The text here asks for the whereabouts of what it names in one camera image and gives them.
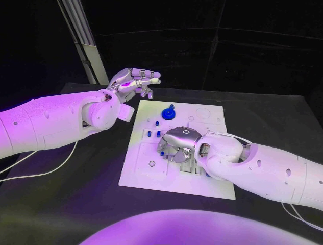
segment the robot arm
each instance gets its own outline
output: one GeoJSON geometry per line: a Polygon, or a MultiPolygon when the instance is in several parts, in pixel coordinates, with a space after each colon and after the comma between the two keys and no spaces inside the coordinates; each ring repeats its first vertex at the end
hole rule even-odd
{"type": "Polygon", "coordinates": [[[16,153],[57,148],[106,130],[116,118],[129,121],[134,109],[122,104],[139,92],[152,98],[148,84],[160,74],[124,69],[106,89],[30,100],[0,112],[0,158],[16,153]]]}
{"type": "Polygon", "coordinates": [[[164,134],[157,151],[177,149],[170,161],[183,163],[194,155],[197,165],[217,180],[276,202],[323,211],[323,165],[263,145],[242,145],[235,136],[207,132],[203,136],[186,127],[164,134]]]}

